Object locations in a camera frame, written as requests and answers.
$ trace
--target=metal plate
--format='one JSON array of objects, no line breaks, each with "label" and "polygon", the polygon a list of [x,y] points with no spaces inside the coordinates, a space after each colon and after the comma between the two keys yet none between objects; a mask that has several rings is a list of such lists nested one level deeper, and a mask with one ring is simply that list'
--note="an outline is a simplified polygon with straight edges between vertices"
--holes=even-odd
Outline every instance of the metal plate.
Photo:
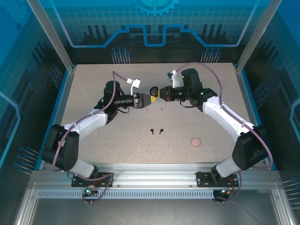
[{"label": "metal plate", "polygon": [[[103,190],[93,197],[98,198]],[[38,198],[81,199],[82,190],[40,190]],[[212,190],[107,190],[104,199],[213,199]]]},{"label": "metal plate", "polygon": [[233,186],[233,183],[231,181],[229,181],[228,179],[232,178],[232,179],[236,179],[236,181],[234,182],[234,187],[238,187],[239,183],[238,183],[238,178],[236,174],[232,174],[230,176],[228,176],[228,178],[223,179],[222,181],[220,181],[220,183],[218,185],[215,184],[214,180],[212,179],[210,172],[198,172],[196,173],[196,179],[197,179],[197,187],[199,188],[214,188],[214,187],[222,187],[222,188],[230,188]]},{"label": "metal plate", "polygon": [[[99,177],[103,177],[105,175],[108,175],[109,172],[99,172]],[[98,188],[105,188],[107,183],[109,182],[110,177],[106,177],[103,180],[101,180],[99,183],[97,183],[95,186]],[[71,186],[74,188],[87,188],[89,185],[92,185],[93,181],[83,180],[79,177],[73,175],[72,184]],[[113,181],[108,185],[109,188],[113,186]]]}]

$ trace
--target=table surface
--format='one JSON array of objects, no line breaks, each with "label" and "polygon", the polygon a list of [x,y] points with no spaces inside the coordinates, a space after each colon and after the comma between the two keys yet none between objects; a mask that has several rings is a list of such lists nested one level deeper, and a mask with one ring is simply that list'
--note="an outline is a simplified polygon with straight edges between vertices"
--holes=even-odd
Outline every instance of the table surface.
[{"label": "table surface", "polygon": [[[105,84],[113,79],[113,70],[125,78],[139,78],[142,82],[136,92],[148,94],[153,86],[162,88],[171,85],[166,74],[181,65],[78,65],[62,124],[74,122],[93,109],[103,96]],[[232,63],[207,65],[220,78],[223,102],[249,120]],[[200,65],[186,68],[195,68],[203,87],[219,93],[218,83],[208,69]],[[130,85],[121,79],[117,80],[125,94],[129,94]],[[193,137],[200,138],[199,147],[191,145]],[[230,135],[208,115],[198,109],[184,108],[178,101],[157,99],[146,108],[131,108],[128,114],[118,113],[112,122],[81,141],[79,155],[90,163],[205,163],[220,162],[230,157],[233,148],[234,142]]]}]

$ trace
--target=enclosure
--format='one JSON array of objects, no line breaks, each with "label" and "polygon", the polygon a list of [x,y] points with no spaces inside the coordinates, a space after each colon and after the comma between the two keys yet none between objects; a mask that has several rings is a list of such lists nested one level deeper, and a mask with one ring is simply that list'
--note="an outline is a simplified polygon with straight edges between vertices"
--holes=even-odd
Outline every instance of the enclosure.
[{"label": "enclosure", "polygon": [[[293,0],[0,0],[1,224],[298,224],[299,12]],[[118,112],[80,142],[82,159],[115,173],[92,206],[42,160],[51,126],[88,114],[112,71],[149,94],[191,62],[218,75],[228,107],[267,129],[274,164],[242,172],[233,202],[217,205],[222,189],[195,176],[231,156],[232,137],[178,101]],[[219,95],[207,68],[186,68]]]}]

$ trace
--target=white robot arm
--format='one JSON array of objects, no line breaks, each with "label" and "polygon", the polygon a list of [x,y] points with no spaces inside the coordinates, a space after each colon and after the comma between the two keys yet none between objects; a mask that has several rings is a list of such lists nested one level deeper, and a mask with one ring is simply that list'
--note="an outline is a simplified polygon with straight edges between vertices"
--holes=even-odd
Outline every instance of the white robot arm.
[{"label": "white robot arm", "polygon": [[[135,80],[131,80],[134,87],[136,87],[136,84],[134,84]],[[87,116],[78,120],[80,122],[73,122],[64,126],[53,125],[42,152],[42,159],[53,164],[58,146],[62,142],[63,144],[61,145],[55,166],[66,172],[71,172],[85,178],[98,178],[98,168],[78,157],[80,141],[94,130],[111,122],[117,115],[118,108],[133,107],[140,109],[152,104],[156,100],[155,97],[147,94],[131,93],[130,95],[125,95],[120,88],[120,84],[116,82],[116,93],[112,103],[104,111],[100,112],[100,109],[108,105],[112,94],[113,84],[112,82],[108,82],[104,89],[103,101],[100,100]]]},{"label": "white robot arm", "polygon": [[267,139],[265,128],[254,126],[224,103],[220,103],[219,97],[213,90],[202,87],[199,74],[195,69],[186,69],[181,72],[184,84],[181,87],[178,86],[178,80],[175,80],[178,76],[174,73],[176,71],[168,73],[169,80],[173,81],[173,86],[167,86],[160,90],[158,87],[153,87],[150,94],[167,102],[190,101],[192,106],[188,107],[196,107],[215,119],[235,141],[232,156],[211,169],[211,176],[215,183],[233,173],[247,170],[268,156],[261,142],[249,131],[249,129],[254,130],[265,141]]}]

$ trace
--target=glass panel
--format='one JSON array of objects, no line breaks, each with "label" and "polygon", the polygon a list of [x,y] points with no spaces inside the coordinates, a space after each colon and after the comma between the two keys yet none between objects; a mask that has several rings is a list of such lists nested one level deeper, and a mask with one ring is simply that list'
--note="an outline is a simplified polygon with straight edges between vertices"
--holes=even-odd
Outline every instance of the glass panel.
[{"label": "glass panel", "polygon": [[65,68],[26,1],[0,1],[0,15],[0,218],[13,224]]},{"label": "glass panel", "polygon": [[41,3],[74,64],[237,62],[269,0]]},{"label": "glass panel", "polygon": [[[253,106],[268,130],[270,149],[283,181],[300,179],[299,12],[299,2],[282,1],[245,66]],[[299,194],[294,199],[293,203],[298,202]]]}]

